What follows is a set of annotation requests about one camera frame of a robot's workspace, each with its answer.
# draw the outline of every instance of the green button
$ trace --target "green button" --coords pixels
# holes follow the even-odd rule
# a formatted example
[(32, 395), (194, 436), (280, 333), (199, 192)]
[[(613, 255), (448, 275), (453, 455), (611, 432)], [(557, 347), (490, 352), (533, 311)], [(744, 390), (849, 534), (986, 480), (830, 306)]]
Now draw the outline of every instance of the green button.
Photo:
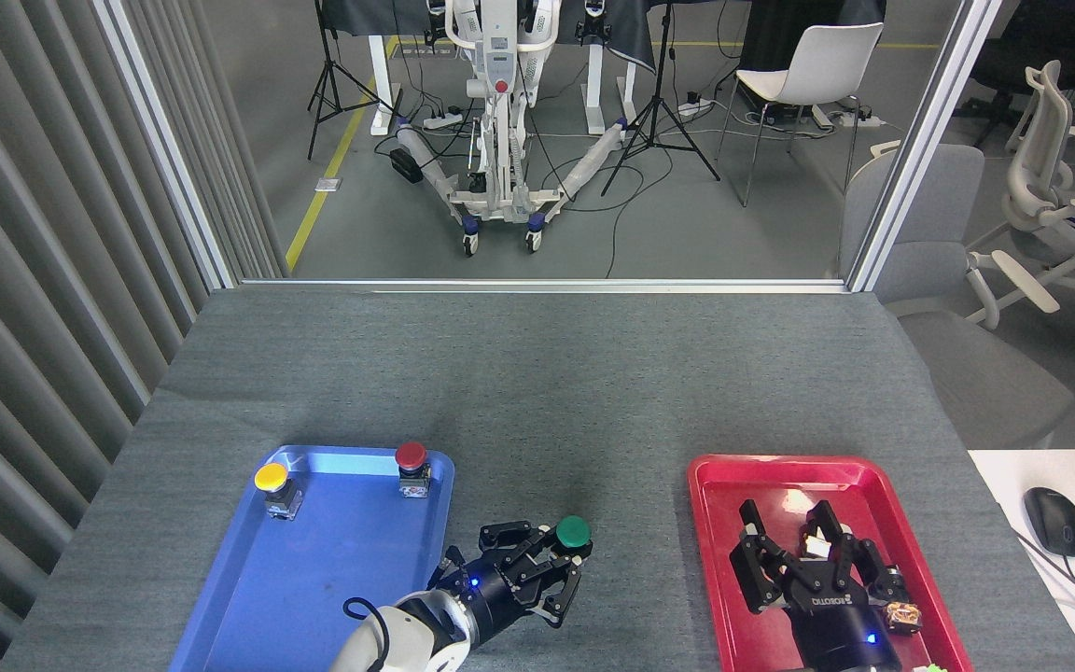
[(591, 527), (588, 527), (588, 521), (578, 515), (568, 515), (559, 521), (555, 534), (558, 534), (559, 543), (567, 548), (579, 548), (591, 541)]

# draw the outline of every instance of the tripod stand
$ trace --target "tripod stand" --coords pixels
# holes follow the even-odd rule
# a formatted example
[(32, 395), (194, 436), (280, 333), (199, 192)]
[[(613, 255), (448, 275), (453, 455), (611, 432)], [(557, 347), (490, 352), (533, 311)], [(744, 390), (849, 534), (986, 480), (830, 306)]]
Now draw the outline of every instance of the tripod stand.
[[(717, 174), (716, 169), (713, 169), (710, 165), (707, 158), (704, 157), (703, 151), (696, 145), (696, 141), (691, 140), (690, 133), (687, 132), (687, 128), (683, 127), (682, 120), (675, 116), (675, 112), (670, 109), (666, 103), (665, 98), (661, 97), (661, 73), (665, 71), (666, 65), (666, 43), (670, 42), (670, 14), (674, 12), (675, 3), (674, 0), (666, 1), (666, 12), (661, 14), (661, 54), (658, 55), (658, 75), (657, 82), (654, 85), (654, 95), (649, 98), (649, 102), (645, 103), (644, 108), (641, 108), (641, 112), (636, 114), (636, 118), (630, 124), (630, 128), (633, 129), (633, 134), (628, 139), (625, 145), (625, 152), (619, 156), (619, 161), (616, 161), (616, 166), (613, 167), (612, 174), (608, 175), (608, 182), (605, 183), (603, 190), (600, 195), (606, 195), (608, 192), (608, 187), (612, 186), (613, 180), (616, 180), (616, 172), (619, 171), (619, 167), (624, 165), (628, 159), (635, 157), (636, 154), (642, 152), (658, 147), (662, 149), (679, 149), (683, 152), (694, 152), (699, 157), (699, 160), (704, 162), (707, 170), (712, 171), (712, 177), (716, 178), (717, 182), (720, 181), (720, 175)], [(687, 139), (687, 144), (689, 147), (683, 147), (683, 145), (666, 145), (665, 142), (658, 140), (658, 110), (665, 110), (666, 116), (670, 120), (675, 123), (675, 127), (678, 127), (678, 131), (683, 133), (683, 137)], [(645, 123), (649, 123), (649, 131), (645, 132), (641, 127), (645, 126)], [(636, 145), (636, 140), (641, 139), (641, 144)]]
[[(324, 54), (326, 54), (326, 62), (322, 63), (320, 75), (317, 75), (315, 92), (313, 92), (310, 97), (310, 103), (306, 106), (306, 111), (312, 110), (313, 103), (317, 101), (317, 111), (315, 112), (315, 130), (310, 137), (310, 152), (306, 154), (307, 160), (313, 158), (313, 145), (317, 140), (317, 127), (321, 126), (326, 119), (341, 115), (343, 112), (359, 110), (359, 108), (367, 108), (368, 105), (384, 105), (389, 108), (389, 110), (392, 110), (392, 114), (395, 116), (399, 116), (397, 114), (396, 106), (392, 105), (392, 102), (383, 101), (383, 99), (379, 98), (379, 95), (376, 95), (375, 90), (367, 88), (367, 85), (363, 85), (362, 82), (356, 80), (356, 76), (352, 74), (350, 71), (347, 71), (346, 68), (338, 63), (338, 60), (334, 60), (333, 57), (329, 55), (329, 40), (326, 39), (326, 31), (329, 30), (329, 33), (331, 33), (335, 43), (338, 43), (338, 32), (333, 29), (333, 27), (329, 26), (329, 22), (326, 20), (326, 14), (321, 9), (321, 0), (315, 0), (315, 11), (317, 12), (317, 30), (321, 33), (321, 47)], [(359, 87), (359, 90), (362, 90), (362, 92), (370, 97), (371, 100), (358, 102), (355, 103), (355, 105), (344, 108), (342, 103), (338, 101), (338, 77), (336, 74), (334, 74), (335, 72), (340, 72), (346, 76), (346, 80), (355, 82), (355, 85)], [(330, 98), (326, 97), (326, 88), (329, 88)], [(331, 111), (322, 114), (324, 105), (328, 106)]]

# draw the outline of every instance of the computer mouse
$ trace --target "computer mouse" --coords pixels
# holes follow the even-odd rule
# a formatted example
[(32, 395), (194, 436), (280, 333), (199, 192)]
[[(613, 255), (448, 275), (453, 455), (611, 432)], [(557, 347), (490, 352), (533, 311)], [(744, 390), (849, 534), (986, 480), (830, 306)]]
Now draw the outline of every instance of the computer mouse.
[(1049, 553), (1075, 557), (1075, 505), (1051, 488), (1032, 488), (1022, 495), (1028, 520)]

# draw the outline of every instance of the power strip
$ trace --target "power strip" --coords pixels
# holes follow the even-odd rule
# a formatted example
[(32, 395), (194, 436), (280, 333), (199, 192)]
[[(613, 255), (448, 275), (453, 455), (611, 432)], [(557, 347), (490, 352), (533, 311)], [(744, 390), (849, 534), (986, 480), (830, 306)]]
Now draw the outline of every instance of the power strip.
[(692, 117), (708, 110), (712, 110), (712, 101), (708, 101), (707, 98), (700, 98), (699, 102), (684, 102), (683, 105), (678, 105), (678, 116), (682, 118)]
[(421, 126), (426, 127), (427, 131), (433, 131), (435, 128), (445, 128), (452, 124), (459, 124), (461, 120), (462, 115), (450, 114), (450, 112), (447, 112), (445, 116), (439, 118), (421, 119)]
[[(845, 128), (852, 128), (852, 114), (854, 112), (840, 112), (837, 116), (840, 117), (841, 126), (844, 126)], [(883, 124), (885, 123), (883, 123), (882, 117), (874, 115), (868, 119), (861, 119), (861, 123), (858, 124), (858, 127), (877, 128)]]

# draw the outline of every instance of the white desk leg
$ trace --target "white desk leg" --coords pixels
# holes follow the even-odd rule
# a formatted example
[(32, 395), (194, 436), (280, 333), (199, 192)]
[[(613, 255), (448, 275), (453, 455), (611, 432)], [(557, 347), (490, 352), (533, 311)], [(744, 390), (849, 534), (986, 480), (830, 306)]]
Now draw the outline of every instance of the white desk leg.
[(605, 114), (600, 110), (600, 81), (603, 76), (602, 67), (605, 62), (605, 48), (602, 44), (588, 45), (588, 82), (579, 85), (584, 92), (584, 114), (588, 117), (588, 132), (591, 135), (603, 135), (605, 132)]
[[(376, 76), (376, 96), (379, 97), (381, 101), (396, 102), (400, 85), (388, 81), (388, 60), (385, 56), (384, 35), (368, 35), (368, 46), (371, 47), (371, 71)], [(388, 129), (391, 127), (392, 111), (385, 105), (376, 105), (376, 115), (371, 118), (371, 134), (388, 135)]]
[(619, 105), (625, 111), (625, 118), (633, 120), (636, 118), (636, 108), (633, 106), (633, 81), (636, 80), (636, 65), (628, 62), (625, 68), (625, 76), (616, 77), (616, 88), (619, 89)]

